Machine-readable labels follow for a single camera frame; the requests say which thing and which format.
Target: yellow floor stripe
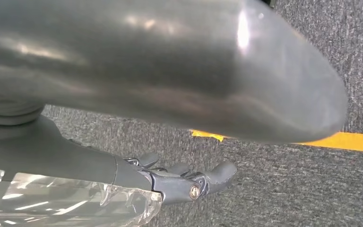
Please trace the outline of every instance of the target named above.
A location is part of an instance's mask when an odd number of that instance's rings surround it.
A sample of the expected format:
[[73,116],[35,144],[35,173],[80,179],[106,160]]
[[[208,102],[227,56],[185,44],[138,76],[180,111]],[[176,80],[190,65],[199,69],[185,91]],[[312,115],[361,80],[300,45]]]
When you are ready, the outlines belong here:
[[[224,138],[226,138],[225,136],[216,135],[208,132],[197,131],[197,130],[191,130],[191,131],[193,136],[212,137],[221,142],[223,141]],[[338,132],[335,135],[323,140],[310,143],[301,143],[301,144],[307,146],[324,147],[324,148],[337,148],[337,149],[363,151],[363,134]]]

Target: gray mannequin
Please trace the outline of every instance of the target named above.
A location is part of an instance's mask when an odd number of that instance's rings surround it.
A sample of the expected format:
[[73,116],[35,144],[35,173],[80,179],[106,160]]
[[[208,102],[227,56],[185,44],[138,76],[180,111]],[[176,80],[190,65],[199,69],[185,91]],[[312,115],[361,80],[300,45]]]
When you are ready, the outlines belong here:
[[[45,104],[291,143],[339,131],[347,97],[328,61],[258,0],[0,1],[0,226],[138,226],[236,172],[80,146],[40,115]],[[18,192],[30,187],[50,190]],[[132,202],[115,215],[116,192]]]

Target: robotic hand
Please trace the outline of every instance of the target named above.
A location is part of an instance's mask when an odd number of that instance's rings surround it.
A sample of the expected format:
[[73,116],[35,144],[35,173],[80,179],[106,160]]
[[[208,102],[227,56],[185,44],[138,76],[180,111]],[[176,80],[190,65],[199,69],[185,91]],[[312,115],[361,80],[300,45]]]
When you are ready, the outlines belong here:
[[155,153],[145,154],[140,159],[129,157],[124,160],[136,166],[137,171],[149,179],[152,191],[161,193],[164,205],[194,201],[221,191],[230,185],[232,176],[237,172],[230,162],[223,162],[210,172],[190,173],[186,164],[149,169],[159,160]]

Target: gray carpet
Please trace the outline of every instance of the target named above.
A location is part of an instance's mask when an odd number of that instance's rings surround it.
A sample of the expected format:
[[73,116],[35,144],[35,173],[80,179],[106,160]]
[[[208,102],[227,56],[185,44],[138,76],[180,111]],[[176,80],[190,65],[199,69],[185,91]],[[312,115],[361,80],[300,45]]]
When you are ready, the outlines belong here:
[[[350,96],[345,131],[363,133],[363,0],[278,0],[276,10],[332,62]],[[363,152],[220,143],[186,130],[48,106],[64,136],[122,156],[157,152],[160,165],[197,169],[231,160],[233,187],[163,207],[151,227],[363,227]]]

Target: metal screw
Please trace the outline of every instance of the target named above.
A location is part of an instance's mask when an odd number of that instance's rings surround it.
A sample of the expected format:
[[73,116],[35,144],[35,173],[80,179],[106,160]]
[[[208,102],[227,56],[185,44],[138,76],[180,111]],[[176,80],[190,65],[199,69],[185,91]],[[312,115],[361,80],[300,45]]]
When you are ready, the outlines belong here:
[[198,185],[193,185],[190,189],[190,197],[196,200],[199,197],[199,187]]

